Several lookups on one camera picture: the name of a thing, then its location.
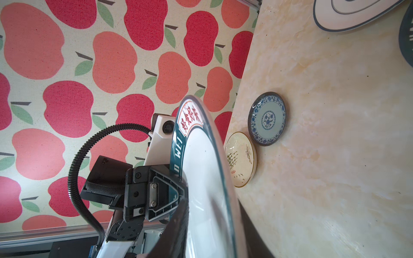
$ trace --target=white plate with blue rim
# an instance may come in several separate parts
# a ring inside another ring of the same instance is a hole
[[[181,102],[169,168],[188,184],[186,258],[246,258],[229,164],[214,120],[198,97]]]
[[[287,110],[280,95],[261,94],[252,104],[248,115],[248,132],[254,142],[268,146],[280,138],[287,123]]]

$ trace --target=beige marble surface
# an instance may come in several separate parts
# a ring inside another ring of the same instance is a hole
[[[288,123],[257,146],[239,198],[277,257],[413,257],[413,68],[398,44],[408,6],[346,33],[312,0],[264,0],[227,138],[266,91]]]

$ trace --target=apple print fabric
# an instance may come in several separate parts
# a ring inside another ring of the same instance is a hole
[[[203,99],[225,139],[256,24],[237,0],[0,2],[0,232],[85,225],[67,193],[74,155],[107,126],[150,127]],[[149,138],[113,133],[87,154],[143,165]],[[100,221],[106,205],[84,201]]]

